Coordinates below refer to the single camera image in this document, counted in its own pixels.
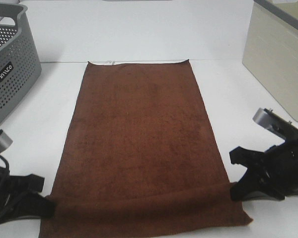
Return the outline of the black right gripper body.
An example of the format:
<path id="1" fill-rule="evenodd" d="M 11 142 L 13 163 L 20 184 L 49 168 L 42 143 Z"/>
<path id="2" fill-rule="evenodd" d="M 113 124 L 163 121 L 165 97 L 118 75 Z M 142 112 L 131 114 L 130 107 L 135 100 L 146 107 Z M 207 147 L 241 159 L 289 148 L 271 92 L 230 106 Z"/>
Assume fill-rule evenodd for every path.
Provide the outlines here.
<path id="1" fill-rule="evenodd" d="M 281 201 L 286 196 L 298 196 L 298 139 L 259 152 L 258 160 L 258 199 Z"/>

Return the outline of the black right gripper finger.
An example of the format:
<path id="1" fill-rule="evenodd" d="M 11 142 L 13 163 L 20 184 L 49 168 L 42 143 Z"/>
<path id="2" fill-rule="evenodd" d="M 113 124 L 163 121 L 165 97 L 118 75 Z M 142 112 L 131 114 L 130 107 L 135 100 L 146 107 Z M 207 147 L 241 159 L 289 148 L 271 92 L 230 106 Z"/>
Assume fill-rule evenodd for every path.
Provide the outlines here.
<path id="1" fill-rule="evenodd" d="M 251 171 L 264 171 L 265 153 L 260 151 L 248 150 L 240 146 L 229 152 L 230 162 L 246 167 Z"/>
<path id="2" fill-rule="evenodd" d="M 246 171 L 230 188 L 232 201 L 272 200 L 282 201 L 285 195 L 254 171 Z"/>

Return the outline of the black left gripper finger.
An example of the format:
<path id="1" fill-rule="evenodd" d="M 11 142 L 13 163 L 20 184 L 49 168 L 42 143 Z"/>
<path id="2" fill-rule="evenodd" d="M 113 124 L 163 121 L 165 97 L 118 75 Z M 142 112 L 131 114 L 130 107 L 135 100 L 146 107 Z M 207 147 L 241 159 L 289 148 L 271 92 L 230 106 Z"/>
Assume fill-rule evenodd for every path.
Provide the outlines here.
<path id="1" fill-rule="evenodd" d="M 11 176 L 9 194 L 15 195 L 22 192 L 41 193 L 44 186 L 44 178 L 35 174 L 27 176 Z"/>
<path id="2" fill-rule="evenodd" d="M 56 205 L 54 202 L 36 193 L 17 196 L 3 209 L 0 223 L 25 219 L 51 218 Z"/>

